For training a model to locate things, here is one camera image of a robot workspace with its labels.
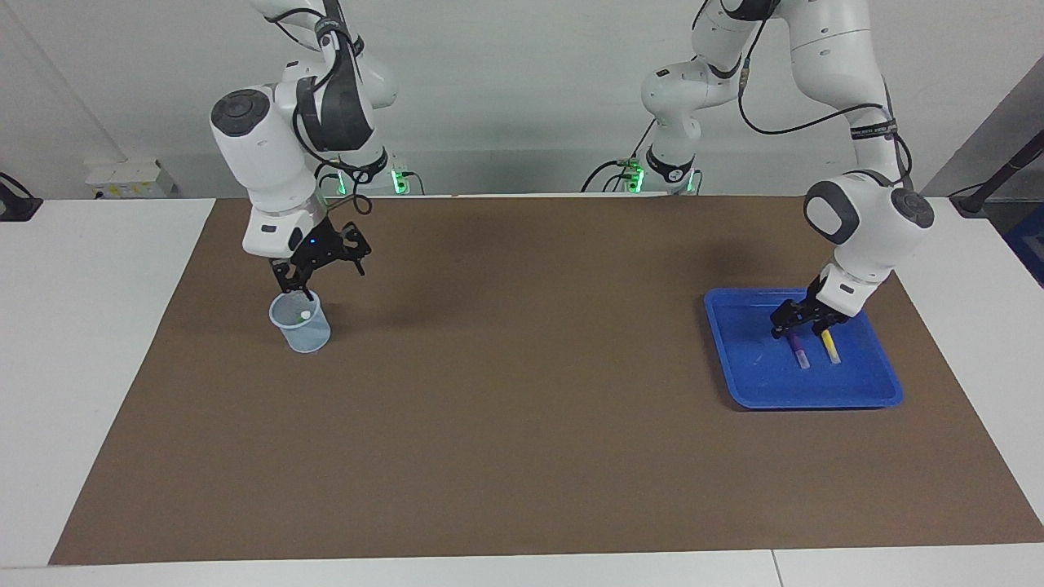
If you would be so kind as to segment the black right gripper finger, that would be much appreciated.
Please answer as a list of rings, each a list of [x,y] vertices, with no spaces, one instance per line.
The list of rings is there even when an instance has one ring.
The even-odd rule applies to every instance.
[[[314,294],[308,287],[314,271],[316,264],[313,261],[295,263],[292,259],[272,259],[272,275],[282,294],[299,291],[305,298],[314,298]]]
[[[345,224],[342,231],[338,234],[338,248],[336,249],[337,260],[345,263],[354,264],[354,267],[361,277],[365,277],[363,260],[372,253],[372,248],[362,234],[357,224]]]

